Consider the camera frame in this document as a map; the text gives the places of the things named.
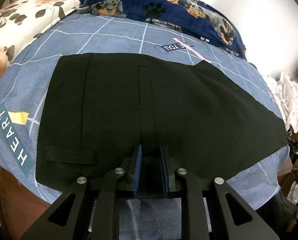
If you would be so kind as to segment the brown wooden bed frame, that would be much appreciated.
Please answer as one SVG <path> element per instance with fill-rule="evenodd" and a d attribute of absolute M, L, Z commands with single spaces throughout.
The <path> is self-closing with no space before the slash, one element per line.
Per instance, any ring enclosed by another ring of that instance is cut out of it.
<path fill-rule="evenodd" d="M 7 239 L 20 239 L 50 206 L 0 166 L 0 229 Z"/>

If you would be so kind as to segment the white floral pillow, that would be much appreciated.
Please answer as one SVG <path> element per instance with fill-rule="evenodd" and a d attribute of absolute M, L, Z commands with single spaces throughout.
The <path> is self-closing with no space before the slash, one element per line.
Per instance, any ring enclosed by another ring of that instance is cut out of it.
<path fill-rule="evenodd" d="M 79 0 L 18 0 L 0 9 L 0 78 L 26 46 L 80 4 Z"/>

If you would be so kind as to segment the navy dog print blanket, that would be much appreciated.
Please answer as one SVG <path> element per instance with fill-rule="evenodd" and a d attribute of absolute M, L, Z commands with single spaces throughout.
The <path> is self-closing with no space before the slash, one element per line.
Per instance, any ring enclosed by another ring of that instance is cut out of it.
<path fill-rule="evenodd" d="M 242 59 L 246 48 L 231 21 L 200 0 L 79 0 L 77 12 L 126 17 L 177 30 Z"/>

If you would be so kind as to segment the white dotted cloth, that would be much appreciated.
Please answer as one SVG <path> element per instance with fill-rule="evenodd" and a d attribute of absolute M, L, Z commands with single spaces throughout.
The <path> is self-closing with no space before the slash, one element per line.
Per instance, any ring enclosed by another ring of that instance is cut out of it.
<path fill-rule="evenodd" d="M 298 83 L 292 81 L 285 72 L 280 74 L 276 81 L 273 77 L 265 76 L 264 80 L 269 87 L 275 102 L 278 105 L 285 128 L 298 132 Z"/>

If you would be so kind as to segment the blue grid bed sheet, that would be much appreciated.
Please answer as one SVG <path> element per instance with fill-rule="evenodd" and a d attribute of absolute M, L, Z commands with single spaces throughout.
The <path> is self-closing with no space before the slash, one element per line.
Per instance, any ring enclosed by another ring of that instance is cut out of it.
<path fill-rule="evenodd" d="M 0 166 L 8 170 L 39 200 L 52 203 L 60 192 L 35 179 L 36 145 L 40 119 L 52 72 L 58 59 L 76 53 L 141 53 L 187 65 L 201 59 L 177 38 L 193 47 L 238 86 L 276 116 L 280 110 L 263 77 L 254 66 L 206 41 L 177 30 L 127 18 L 70 14 L 27 46 L 0 79 L 0 110 L 8 110 L 15 132 L 9 139 L 0 119 Z M 23 150 L 29 163 L 21 166 L 16 153 Z M 248 204 L 260 208 L 278 194 L 277 173 L 287 159 L 284 146 L 228 182 Z M 120 239 L 175 239 L 180 236 L 180 199 L 126 200 L 121 205 Z"/>

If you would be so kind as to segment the black pants orange lining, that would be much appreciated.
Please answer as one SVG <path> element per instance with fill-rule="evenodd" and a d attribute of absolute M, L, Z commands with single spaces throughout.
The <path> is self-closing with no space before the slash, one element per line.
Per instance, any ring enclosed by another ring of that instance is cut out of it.
<path fill-rule="evenodd" d="M 36 179 L 63 191 L 101 178 L 142 149 L 140 185 L 161 184 L 166 146 L 178 167 L 230 179 L 287 145 L 284 122 L 206 61 L 141 54 L 61 57 L 37 139 Z"/>

